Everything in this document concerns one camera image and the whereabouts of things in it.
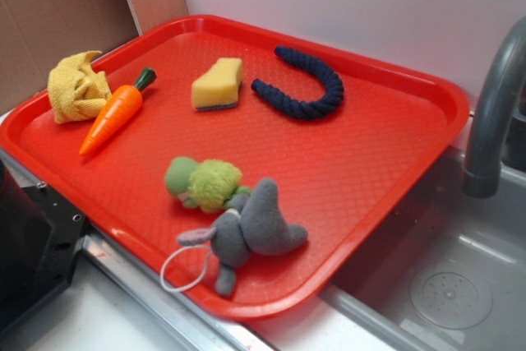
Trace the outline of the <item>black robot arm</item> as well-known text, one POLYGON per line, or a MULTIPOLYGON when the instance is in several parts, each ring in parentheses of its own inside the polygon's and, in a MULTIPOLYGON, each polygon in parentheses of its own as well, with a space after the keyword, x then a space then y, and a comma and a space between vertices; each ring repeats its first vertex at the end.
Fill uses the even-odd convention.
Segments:
POLYGON ((44 182, 20 186, 1 165, 1 333, 72 282, 87 221, 44 182))

